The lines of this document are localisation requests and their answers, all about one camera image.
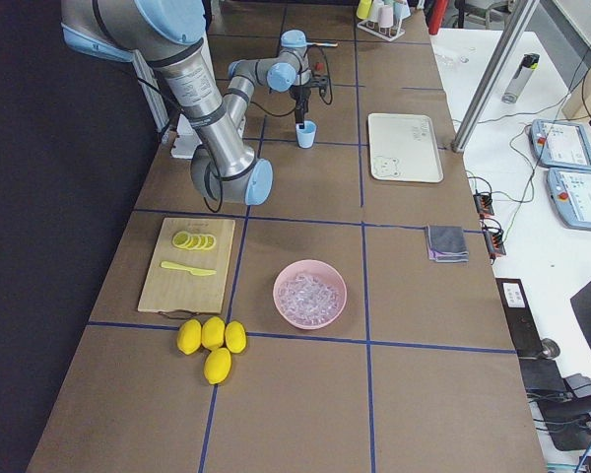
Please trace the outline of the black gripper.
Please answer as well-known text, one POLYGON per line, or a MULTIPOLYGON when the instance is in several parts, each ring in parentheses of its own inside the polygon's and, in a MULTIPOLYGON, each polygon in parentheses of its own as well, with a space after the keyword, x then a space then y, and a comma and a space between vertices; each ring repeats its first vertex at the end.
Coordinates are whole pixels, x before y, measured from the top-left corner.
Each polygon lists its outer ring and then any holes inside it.
POLYGON ((294 113, 295 126, 298 129, 303 129, 305 126, 307 101, 312 90, 317 90, 319 97, 325 101, 326 96, 331 96, 331 78, 328 75, 313 74, 307 82, 290 87, 290 97, 296 101, 294 113))

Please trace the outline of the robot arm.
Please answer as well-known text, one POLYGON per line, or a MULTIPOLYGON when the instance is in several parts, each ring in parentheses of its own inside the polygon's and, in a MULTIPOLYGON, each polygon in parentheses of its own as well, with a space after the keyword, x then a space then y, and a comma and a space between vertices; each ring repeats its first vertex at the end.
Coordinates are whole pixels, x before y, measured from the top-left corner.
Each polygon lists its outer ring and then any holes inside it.
POLYGON ((64 1, 61 12, 64 39, 72 49, 118 62, 139 52, 164 76, 201 142, 190 172, 206 201, 251 206, 270 194, 270 162, 257 157, 238 132, 257 87, 289 93, 297 129, 305 126, 312 90, 325 96, 332 89, 330 74, 315 73, 309 65, 312 44, 304 32, 290 30, 282 34, 277 56, 233 62, 222 94, 202 55, 207 41, 200 1, 64 1))

